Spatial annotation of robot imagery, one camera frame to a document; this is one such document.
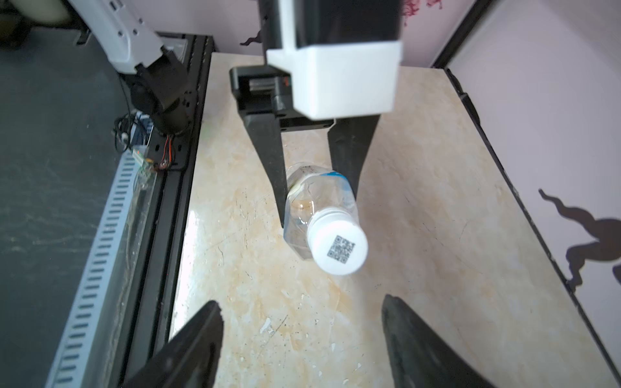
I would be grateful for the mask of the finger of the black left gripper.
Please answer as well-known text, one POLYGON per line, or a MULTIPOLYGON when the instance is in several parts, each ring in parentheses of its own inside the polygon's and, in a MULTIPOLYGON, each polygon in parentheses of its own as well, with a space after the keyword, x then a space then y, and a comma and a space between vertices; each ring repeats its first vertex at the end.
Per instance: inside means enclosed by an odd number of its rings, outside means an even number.
POLYGON ((273 189, 281 226, 284 226, 288 193, 286 164, 281 139, 281 128, 273 114, 249 114, 242 118, 252 145, 260 158, 273 189))
POLYGON ((354 197, 379 119, 380 115, 337 119, 328 131, 332 169, 349 181, 354 197))

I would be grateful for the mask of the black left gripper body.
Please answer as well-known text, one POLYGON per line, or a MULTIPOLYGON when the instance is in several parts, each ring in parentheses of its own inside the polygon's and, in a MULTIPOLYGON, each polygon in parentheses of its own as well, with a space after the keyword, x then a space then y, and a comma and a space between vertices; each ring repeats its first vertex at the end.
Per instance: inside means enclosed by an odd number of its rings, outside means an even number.
POLYGON ((293 104, 289 74, 272 66, 239 66, 229 72, 231 92, 240 116, 273 114, 281 131, 329 129, 334 119, 314 121, 299 113, 293 104))

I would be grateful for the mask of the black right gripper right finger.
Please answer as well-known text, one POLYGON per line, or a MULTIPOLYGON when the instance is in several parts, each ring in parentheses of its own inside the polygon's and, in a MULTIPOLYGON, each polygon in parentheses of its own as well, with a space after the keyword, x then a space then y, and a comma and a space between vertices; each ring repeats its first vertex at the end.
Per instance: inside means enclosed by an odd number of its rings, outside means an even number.
POLYGON ((396 387, 492 387, 403 299, 386 295, 383 333, 396 387))

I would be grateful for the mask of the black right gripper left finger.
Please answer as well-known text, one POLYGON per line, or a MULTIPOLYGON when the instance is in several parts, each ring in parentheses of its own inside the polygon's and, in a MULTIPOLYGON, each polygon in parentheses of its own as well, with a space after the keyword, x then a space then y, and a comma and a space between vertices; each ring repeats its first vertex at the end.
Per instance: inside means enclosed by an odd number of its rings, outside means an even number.
POLYGON ((222 310, 207 302, 123 387, 212 387, 224 336, 222 310))

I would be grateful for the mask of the white bottle cap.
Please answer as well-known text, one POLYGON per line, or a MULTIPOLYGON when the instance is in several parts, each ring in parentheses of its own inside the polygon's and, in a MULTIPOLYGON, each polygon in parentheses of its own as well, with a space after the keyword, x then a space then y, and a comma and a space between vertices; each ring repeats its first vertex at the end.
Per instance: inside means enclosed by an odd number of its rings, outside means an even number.
POLYGON ((315 263, 335 276, 355 273, 369 252, 368 239, 358 221, 337 207, 320 210, 310 218, 307 243, 315 263))

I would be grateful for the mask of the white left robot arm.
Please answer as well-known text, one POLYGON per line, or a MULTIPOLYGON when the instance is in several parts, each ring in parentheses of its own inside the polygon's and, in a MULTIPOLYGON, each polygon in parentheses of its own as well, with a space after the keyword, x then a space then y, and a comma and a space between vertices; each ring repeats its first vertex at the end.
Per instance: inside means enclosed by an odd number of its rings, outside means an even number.
MULTIPOLYGON (((189 127, 189 74, 129 1, 72 8, 129 87, 133 105, 166 135, 189 127)), ((328 130, 332 168, 353 189, 380 116, 394 107, 402 58, 400 2, 261 1, 264 63, 230 72, 238 113, 279 212, 289 192, 281 135, 328 130)))

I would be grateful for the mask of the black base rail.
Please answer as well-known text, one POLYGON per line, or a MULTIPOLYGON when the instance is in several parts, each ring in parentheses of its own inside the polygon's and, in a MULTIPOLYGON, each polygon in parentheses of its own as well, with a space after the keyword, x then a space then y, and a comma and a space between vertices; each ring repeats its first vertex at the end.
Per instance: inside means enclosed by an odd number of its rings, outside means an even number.
POLYGON ((184 64, 189 89, 184 106, 189 129, 175 137, 175 166, 155 176, 147 224, 142 234, 137 265, 121 325, 108 386, 118 387, 132 378, 169 341, 180 270, 189 200, 201 133, 212 37, 185 34, 188 51, 184 64))

